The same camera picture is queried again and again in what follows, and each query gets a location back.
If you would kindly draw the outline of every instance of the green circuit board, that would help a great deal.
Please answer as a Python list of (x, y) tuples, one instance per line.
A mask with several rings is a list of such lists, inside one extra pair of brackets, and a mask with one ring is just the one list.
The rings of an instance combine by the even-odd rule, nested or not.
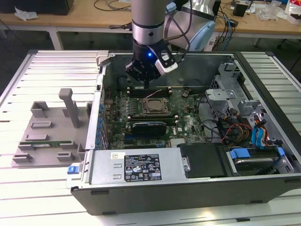
[[(107, 115), (108, 124), (112, 133), (109, 137), (109, 149), (128, 148), (162, 148), (171, 147), (171, 139), (182, 138), (185, 143), (205, 142), (206, 136), (196, 115), (196, 99), (199, 95), (182, 97), (184, 89), (172, 89), (172, 95), (166, 98), (130, 98), (126, 92), (112, 94), (112, 104)], [(149, 100), (149, 109), (156, 106), (159, 101), (164, 103), (166, 111), (162, 115), (177, 115), (173, 125), (168, 123), (166, 133), (160, 137), (134, 137), (131, 134), (132, 123), (149, 121), (144, 119), (145, 102)], [(136, 121), (130, 121), (128, 116), (140, 116)], [(169, 119), (161, 119), (159, 115), (155, 121), (168, 122)]]

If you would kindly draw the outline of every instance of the blue cable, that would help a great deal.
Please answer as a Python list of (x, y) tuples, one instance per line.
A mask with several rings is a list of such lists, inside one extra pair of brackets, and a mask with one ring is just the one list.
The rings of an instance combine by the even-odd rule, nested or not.
[(227, 18), (227, 17), (224, 17), (225, 19), (227, 19), (227, 22), (228, 22), (228, 37), (227, 37), (227, 43), (224, 45), (224, 47), (222, 48), (222, 51), (224, 51), (225, 49), (226, 49), (226, 47), (227, 47), (227, 45), (228, 45), (228, 43), (229, 43), (229, 41), (230, 41), (230, 34), (231, 34), (231, 25), (230, 25), (230, 21), (229, 21), (229, 19)]

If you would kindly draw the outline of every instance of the cpu socket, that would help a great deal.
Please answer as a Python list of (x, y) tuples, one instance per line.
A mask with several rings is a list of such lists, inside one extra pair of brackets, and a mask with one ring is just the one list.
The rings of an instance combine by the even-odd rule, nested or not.
[(170, 115), (167, 107), (167, 99), (157, 98), (157, 99), (144, 99), (143, 104), (143, 114), (144, 115)]

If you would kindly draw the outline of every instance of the circuit board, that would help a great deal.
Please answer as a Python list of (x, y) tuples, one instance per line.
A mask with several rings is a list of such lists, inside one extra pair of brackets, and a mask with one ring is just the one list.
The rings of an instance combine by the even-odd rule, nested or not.
[[(180, 143), (200, 143), (206, 141), (196, 115), (198, 95), (182, 97), (184, 89), (172, 89), (165, 98), (131, 98), (126, 91), (110, 93), (106, 101), (106, 120), (111, 133), (108, 136), (109, 149), (162, 148), (174, 147), (173, 141)], [(131, 126), (135, 122), (166, 122), (166, 132), (159, 137), (135, 137)]]

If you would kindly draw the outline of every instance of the workbench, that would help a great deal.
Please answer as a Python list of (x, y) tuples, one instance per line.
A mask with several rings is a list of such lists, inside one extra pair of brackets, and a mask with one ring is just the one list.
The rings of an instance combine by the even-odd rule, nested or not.
[[(66, 188), (67, 167), (11, 168), (12, 156), (32, 116), (33, 101), (46, 101), (49, 107), (63, 107), (58, 97), (63, 87), (72, 88), (77, 106), (86, 106), (93, 100), (99, 71), (96, 53), (29, 53), (0, 97), (0, 225), (281, 226), (301, 222), (301, 189), (289, 191), (265, 204), (91, 216)], [(297, 127), (301, 118), (300, 85), (274, 56), (263, 52), (242, 54)], [(256, 98), (248, 81), (246, 87)], [(235, 194), (229, 194), (229, 198), (235, 198)]]
[[(124, 25), (131, 22), (131, 13), (125, 11), (105, 12), (96, 9), (95, 0), (74, 0), (74, 5), (67, 16), (38, 14), (39, 19), (22, 21), (14, 14), (0, 14), (0, 19), (12, 30), (46, 31), (49, 32), (54, 48), (62, 50), (63, 45), (59, 32), (100, 32), (100, 33), (130, 33), (123, 29), (109, 29), (112, 24)], [(229, 0), (222, 1), (222, 7)], [(124, 7), (127, 3), (116, 2), (114, 6)], [(97, 6), (108, 8), (104, 0), (99, 0)], [(232, 10), (223, 11), (239, 22), (234, 37), (301, 39), (301, 26), (291, 24), (279, 18), (278, 21), (259, 21), (255, 14), (245, 14), (244, 17), (232, 16)], [(0, 24), (0, 29), (7, 29)], [(216, 21), (214, 36), (218, 36), (224, 29), (224, 23)]]

